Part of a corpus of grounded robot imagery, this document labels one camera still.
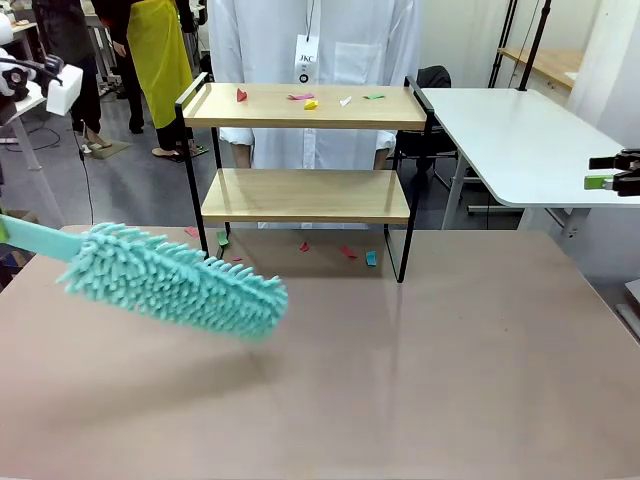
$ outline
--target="white tag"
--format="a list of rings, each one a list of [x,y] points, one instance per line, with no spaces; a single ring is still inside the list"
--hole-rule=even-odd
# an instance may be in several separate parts
[[[318,37],[309,37],[307,41],[306,35],[298,35],[298,43],[296,46],[296,63],[294,83],[300,84],[317,84],[318,83],[318,47],[320,39]]]

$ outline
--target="top shelf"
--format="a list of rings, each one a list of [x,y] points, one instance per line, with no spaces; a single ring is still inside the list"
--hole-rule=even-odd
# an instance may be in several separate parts
[[[238,103],[238,88],[249,97]],[[319,106],[289,95],[313,93]],[[367,100],[365,95],[385,98]],[[352,97],[346,107],[340,100]],[[348,85],[265,85],[207,83],[184,109],[187,127],[332,128],[422,131],[426,114],[409,88]]]

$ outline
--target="shirt pocket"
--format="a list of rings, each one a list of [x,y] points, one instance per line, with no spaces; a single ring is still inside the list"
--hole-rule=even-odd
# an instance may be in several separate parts
[[[336,42],[333,81],[336,85],[377,85],[381,65],[380,45]]]

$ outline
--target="white wall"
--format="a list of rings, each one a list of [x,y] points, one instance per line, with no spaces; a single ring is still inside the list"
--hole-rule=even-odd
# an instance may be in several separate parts
[[[640,0],[603,0],[585,64],[569,102],[626,147],[640,146]],[[567,247],[596,282],[640,277],[640,210],[597,209]]]
[[[422,0],[421,66],[444,65],[454,87],[486,87],[507,11],[508,0]],[[519,0],[508,46],[520,48],[537,0]],[[542,48],[583,50],[601,0],[553,0]],[[530,46],[540,19],[540,0]],[[503,62],[501,78],[508,78]]]

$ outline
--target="black pole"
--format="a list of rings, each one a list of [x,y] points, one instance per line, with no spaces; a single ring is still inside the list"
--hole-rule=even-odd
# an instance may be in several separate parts
[[[522,81],[520,82],[520,86],[518,87],[518,90],[521,92],[527,91],[529,76],[531,75],[531,70],[533,69],[533,63],[536,61],[536,55],[538,54],[538,48],[540,48],[540,41],[542,40],[542,34],[544,33],[544,27],[547,24],[547,18],[549,18],[550,12],[551,0],[545,0],[544,6],[542,7],[542,12],[540,13],[540,23],[538,24],[538,31],[536,32],[536,37],[533,39],[533,45],[531,45],[529,61],[527,62],[527,66],[524,68]]]
[[[498,43],[498,49],[507,46],[509,36],[511,35],[511,27],[513,26],[513,19],[516,16],[516,9],[518,8],[518,0],[509,0],[509,7],[507,8],[507,15],[504,17],[504,25],[502,26],[502,34],[500,35],[500,42]],[[491,70],[491,77],[489,78],[489,88],[494,88],[498,81],[498,74],[500,73],[500,67],[502,66],[502,55],[496,50],[496,57],[493,60],[493,69]]]

